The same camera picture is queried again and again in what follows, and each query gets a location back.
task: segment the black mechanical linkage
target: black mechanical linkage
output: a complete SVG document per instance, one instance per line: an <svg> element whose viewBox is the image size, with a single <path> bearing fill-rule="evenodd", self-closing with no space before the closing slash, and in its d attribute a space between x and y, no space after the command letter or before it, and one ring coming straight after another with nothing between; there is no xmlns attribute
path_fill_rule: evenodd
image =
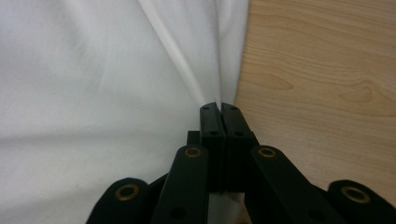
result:
<svg viewBox="0 0 396 224"><path fill-rule="evenodd" d="M167 175L150 185L126 178L111 185L88 224L205 224L208 193L245 192L253 223L394 224L395 208L362 184L313 186L277 148L260 146L240 109L200 109L200 131L189 131Z"/></svg>
<svg viewBox="0 0 396 224"><path fill-rule="evenodd" d="M208 152L185 146L176 154L150 223L206 223Z"/></svg>

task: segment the wooden surface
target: wooden surface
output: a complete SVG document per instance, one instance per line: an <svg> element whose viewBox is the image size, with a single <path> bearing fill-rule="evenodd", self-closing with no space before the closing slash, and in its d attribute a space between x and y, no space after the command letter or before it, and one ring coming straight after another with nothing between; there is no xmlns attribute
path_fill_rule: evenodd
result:
<svg viewBox="0 0 396 224"><path fill-rule="evenodd" d="M252 0L235 104L313 184L396 205L396 1Z"/></svg>

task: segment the white cloth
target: white cloth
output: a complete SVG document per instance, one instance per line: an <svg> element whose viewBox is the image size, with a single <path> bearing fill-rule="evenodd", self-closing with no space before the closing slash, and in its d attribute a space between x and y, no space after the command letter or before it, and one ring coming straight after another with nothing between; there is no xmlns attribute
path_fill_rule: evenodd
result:
<svg viewBox="0 0 396 224"><path fill-rule="evenodd" d="M84 223L233 103L248 1L0 1L0 223ZM238 203L212 197L209 223Z"/></svg>

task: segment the white fabric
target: white fabric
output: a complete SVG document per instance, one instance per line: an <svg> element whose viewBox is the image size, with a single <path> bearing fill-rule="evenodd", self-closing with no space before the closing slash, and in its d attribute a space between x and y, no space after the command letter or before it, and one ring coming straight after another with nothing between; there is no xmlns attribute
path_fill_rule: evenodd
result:
<svg viewBox="0 0 396 224"><path fill-rule="evenodd" d="M84 223L113 182L167 173L199 107L233 103L247 9L0 1L0 223ZM237 206L212 197L209 223Z"/></svg>

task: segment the light wood table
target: light wood table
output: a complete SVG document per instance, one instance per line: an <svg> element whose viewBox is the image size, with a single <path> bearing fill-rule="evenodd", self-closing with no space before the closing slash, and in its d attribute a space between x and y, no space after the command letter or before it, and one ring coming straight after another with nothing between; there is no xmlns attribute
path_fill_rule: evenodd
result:
<svg viewBox="0 0 396 224"><path fill-rule="evenodd" d="M235 104L311 183L396 205L396 1L252 0Z"/></svg>

